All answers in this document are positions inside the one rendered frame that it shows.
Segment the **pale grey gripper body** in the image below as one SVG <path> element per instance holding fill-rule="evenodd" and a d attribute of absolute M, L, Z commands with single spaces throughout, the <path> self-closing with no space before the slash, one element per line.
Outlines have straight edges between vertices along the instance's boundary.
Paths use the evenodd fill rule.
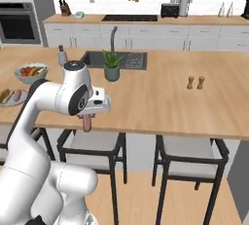
<path fill-rule="evenodd" d="M 83 114 L 98 114 L 111 111 L 111 101 L 108 97 L 103 100 L 91 100 L 83 110 Z"/>

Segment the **tan bun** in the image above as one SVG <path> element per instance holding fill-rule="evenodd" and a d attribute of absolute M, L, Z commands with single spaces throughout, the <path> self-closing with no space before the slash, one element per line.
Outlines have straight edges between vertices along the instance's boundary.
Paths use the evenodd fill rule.
<path fill-rule="evenodd" d="M 0 103 L 7 103 L 9 101 L 9 99 L 11 98 L 13 92 L 10 91 L 9 89 L 6 89 L 5 91 L 3 91 L 2 93 L 0 93 Z"/>
<path fill-rule="evenodd" d="M 39 75 L 45 71 L 45 67 L 36 67 L 32 72 L 31 76 Z"/>

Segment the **pale blue bowl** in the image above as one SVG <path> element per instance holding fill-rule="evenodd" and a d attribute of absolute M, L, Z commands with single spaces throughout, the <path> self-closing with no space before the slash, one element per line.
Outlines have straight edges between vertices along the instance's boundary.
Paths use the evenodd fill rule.
<path fill-rule="evenodd" d="M 25 76 L 25 77 L 22 77 L 20 75 L 20 70 L 22 68 L 28 68 L 28 67 L 31 67 L 31 71 L 29 72 L 29 75 L 28 76 Z M 36 67 L 45 67 L 45 71 L 39 75 L 35 75 L 35 76 L 31 76 L 31 74 L 33 73 L 32 71 L 36 68 Z M 26 63 L 22 66 L 19 66 L 16 68 L 14 74 L 15 76 L 20 79 L 24 84 L 27 84 L 27 85 L 32 85 L 34 82 L 36 82 L 37 80 L 40 80 L 40 79 L 45 79 L 46 76 L 47 76 L 47 73 L 49 72 L 49 67 L 45 64 L 45 63 L 41 63 L 41 62 L 32 62 L 32 63 Z"/>

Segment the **grey plate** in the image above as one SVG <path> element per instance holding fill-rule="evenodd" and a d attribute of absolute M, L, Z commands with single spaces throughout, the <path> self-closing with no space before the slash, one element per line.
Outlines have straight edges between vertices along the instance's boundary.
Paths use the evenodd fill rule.
<path fill-rule="evenodd" d="M 14 101 L 14 96 L 12 96 L 7 103 L 5 104 L 0 103 L 0 107 L 13 107 L 23 104 L 27 98 L 27 90 L 20 90 L 20 91 L 21 95 L 18 101 Z"/>

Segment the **red sausage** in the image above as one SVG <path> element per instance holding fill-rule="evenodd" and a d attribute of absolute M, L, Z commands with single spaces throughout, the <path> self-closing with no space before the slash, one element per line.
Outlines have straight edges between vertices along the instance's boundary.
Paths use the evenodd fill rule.
<path fill-rule="evenodd" d="M 22 77 L 28 76 L 29 72 L 31 71 L 31 67 L 22 68 L 19 72 Z"/>

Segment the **green plant in grey pot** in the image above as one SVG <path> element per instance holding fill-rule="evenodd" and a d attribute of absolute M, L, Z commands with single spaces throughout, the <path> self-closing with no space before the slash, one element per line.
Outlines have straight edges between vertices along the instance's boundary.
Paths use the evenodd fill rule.
<path fill-rule="evenodd" d="M 107 81 L 115 82 L 120 78 L 120 63 L 122 61 L 121 56 L 117 56 L 116 53 L 108 53 L 102 51 L 104 57 L 104 75 Z"/>

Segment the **dark sink basin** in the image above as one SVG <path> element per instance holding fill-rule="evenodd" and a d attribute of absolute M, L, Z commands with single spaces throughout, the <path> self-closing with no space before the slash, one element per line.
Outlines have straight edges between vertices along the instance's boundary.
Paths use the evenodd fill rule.
<path fill-rule="evenodd" d="M 131 53 L 131 52 L 116 52 L 117 57 L 121 58 L 120 69 L 147 69 L 147 54 L 146 53 Z M 81 61 L 88 68 L 102 68 L 105 62 L 104 55 L 100 51 L 86 51 L 82 56 Z"/>

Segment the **grey soap dispenser bottle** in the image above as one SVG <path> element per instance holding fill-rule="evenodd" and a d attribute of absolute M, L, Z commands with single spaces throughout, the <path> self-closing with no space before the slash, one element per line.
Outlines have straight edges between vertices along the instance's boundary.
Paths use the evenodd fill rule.
<path fill-rule="evenodd" d="M 68 61 L 67 53 L 64 51 L 62 45 L 58 46 L 58 54 L 57 54 L 57 56 L 58 56 L 58 63 L 59 63 L 60 66 L 63 66 Z"/>

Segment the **white lower cupboards run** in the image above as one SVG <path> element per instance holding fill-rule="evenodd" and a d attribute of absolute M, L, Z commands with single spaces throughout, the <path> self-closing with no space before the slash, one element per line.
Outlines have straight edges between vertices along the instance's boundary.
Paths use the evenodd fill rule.
<path fill-rule="evenodd" d="M 48 46 L 111 48 L 114 24 L 46 23 Z M 115 49 L 232 51 L 249 54 L 249 26 L 118 24 Z"/>

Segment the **black hob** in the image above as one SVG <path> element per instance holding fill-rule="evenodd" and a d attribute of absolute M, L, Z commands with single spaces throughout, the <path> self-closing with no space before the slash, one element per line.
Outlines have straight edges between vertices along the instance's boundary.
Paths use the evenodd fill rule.
<path fill-rule="evenodd" d="M 102 21 L 158 21 L 157 15 L 106 15 Z"/>

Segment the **wooden knife block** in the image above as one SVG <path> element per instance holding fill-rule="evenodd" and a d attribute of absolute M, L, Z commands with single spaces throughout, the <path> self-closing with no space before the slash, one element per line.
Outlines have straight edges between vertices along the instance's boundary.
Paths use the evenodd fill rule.
<path fill-rule="evenodd" d="M 65 2 L 65 0 L 58 0 L 58 2 L 59 2 L 60 10 L 61 10 L 61 15 L 63 17 L 71 16 L 70 8 L 69 8 L 68 4 Z"/>

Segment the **black toaster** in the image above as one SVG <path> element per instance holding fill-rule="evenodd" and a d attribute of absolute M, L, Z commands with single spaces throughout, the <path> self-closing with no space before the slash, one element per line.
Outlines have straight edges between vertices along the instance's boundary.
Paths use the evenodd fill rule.
<path fill-rule="evenodd" d="M 179 5 L 172 3 L 162 3 L 160 8 L 160 16 L 162 18 L 178 18 Z"/>

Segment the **steel kettle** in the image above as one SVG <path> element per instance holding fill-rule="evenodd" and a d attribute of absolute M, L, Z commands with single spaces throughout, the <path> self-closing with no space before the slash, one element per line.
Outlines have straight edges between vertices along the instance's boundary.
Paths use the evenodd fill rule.
<path fill-rule="evenodd" d="M 186 17 L 189 12 L 189 6 L 192 0 L 179 0 L 179 16 Z"/>

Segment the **black small appliance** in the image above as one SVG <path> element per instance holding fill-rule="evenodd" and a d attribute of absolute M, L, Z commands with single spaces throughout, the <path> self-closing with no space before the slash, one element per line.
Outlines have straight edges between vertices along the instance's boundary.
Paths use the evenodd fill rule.
<path fill-rule="evenodd" d="M 249 3 L 245 5 L 245 9 L 241 17 L 249 19 Z"/>

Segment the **steel wall oven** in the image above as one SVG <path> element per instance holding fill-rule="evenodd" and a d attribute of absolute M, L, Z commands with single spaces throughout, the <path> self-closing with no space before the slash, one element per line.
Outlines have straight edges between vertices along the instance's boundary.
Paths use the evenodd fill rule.
<path fill-rule="evenodd" d="M 31 3 L 0 3 L 0 40 L 4 44 L 40 44 Z"/>

